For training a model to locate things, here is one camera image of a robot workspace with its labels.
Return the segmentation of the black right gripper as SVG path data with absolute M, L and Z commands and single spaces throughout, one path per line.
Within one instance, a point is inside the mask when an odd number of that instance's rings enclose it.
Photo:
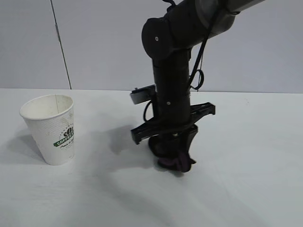
M 215 115 L 215 105 L 209 102 L 190 105 L 187 96 L 184 101 L 176 104 L 159 106 L 159 117 L 153 117 L 132 129 L 132 139 L 135 144 L 139 144 L 143 139 L 149 138 L 150 151 L 153 154 L 163 154 L 158 135 L 174 134 L 186 130 L 182 135 L 182 163 L 196 163 L 189 153 L 191 143 L 198 132 L 198 127 L 194 124 L 209 114 Z

